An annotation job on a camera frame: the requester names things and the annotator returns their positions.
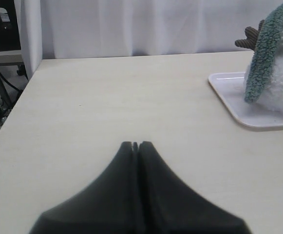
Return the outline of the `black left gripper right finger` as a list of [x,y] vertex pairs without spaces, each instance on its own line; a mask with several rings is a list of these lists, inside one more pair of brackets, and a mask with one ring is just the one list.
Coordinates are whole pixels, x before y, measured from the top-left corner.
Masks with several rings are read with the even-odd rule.
[[162,159],[149,141],[140,144],[138,183],[148,234],[249,234],[246,222],[211,203]]

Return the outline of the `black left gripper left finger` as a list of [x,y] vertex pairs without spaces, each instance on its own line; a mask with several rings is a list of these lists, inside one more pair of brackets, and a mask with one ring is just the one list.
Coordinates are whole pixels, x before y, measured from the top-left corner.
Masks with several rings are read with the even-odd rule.
[[137,234],[139,189],[136,143],[123,142],[89,186],[43,212],[32,234]]

